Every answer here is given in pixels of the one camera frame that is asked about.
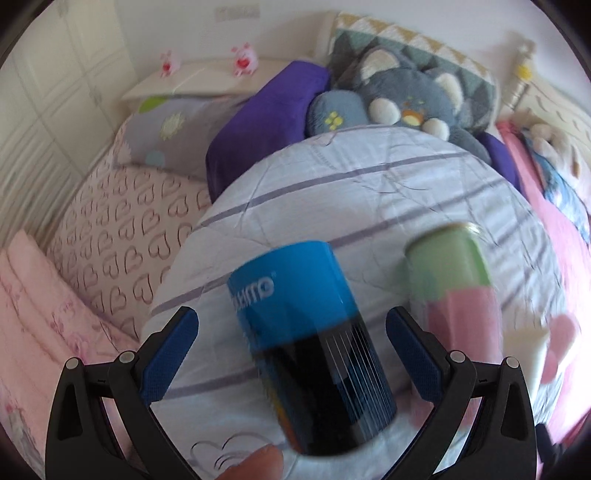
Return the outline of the person's left hand thumb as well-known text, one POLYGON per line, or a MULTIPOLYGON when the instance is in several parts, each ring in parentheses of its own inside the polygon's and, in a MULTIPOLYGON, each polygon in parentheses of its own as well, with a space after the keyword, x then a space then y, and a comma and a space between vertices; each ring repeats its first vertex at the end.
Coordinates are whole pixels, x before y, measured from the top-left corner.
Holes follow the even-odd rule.
POLYGON ((218 480, 280 480, 283 478, 283 453, 273 445, 266 445, 242 463, 228 468, 218 480))

